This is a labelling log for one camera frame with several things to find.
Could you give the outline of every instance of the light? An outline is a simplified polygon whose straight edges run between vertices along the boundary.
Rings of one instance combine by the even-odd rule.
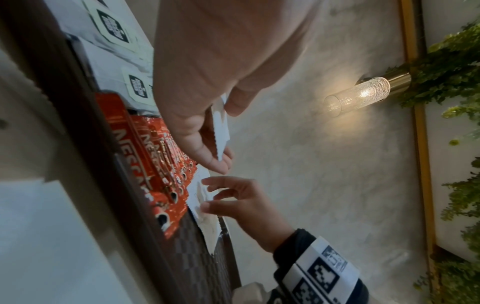
[[[323,102],[328,114],[341,114],[384,100],[390,94],[390,82],[384,77],[375,77],[353,88],[327,96]]]

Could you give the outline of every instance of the gold lamp fixture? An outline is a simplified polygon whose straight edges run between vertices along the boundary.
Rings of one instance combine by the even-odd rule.
[[[330,116],[337,117],[404,92],[411,82],[408,71],[397,70],[381,77],[363,79],[353,88],[327,96],[323,104]]]

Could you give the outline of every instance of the adult hand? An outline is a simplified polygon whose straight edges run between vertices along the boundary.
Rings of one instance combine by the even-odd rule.
[[[275,209],[255,180],[231,176],[209,177],[202,181],[208,191],[226,188],[204,202],[205,213],[228,216],[267,252],[274,252],[295,230]],[[236,200],[222,200],[234,197]]]
[[[161,0],[155,34],[155,101],[178,146],[226,174],[232,153],[215,158],[206,110],[231,89],[237,116],[304,51],[320,0]]]

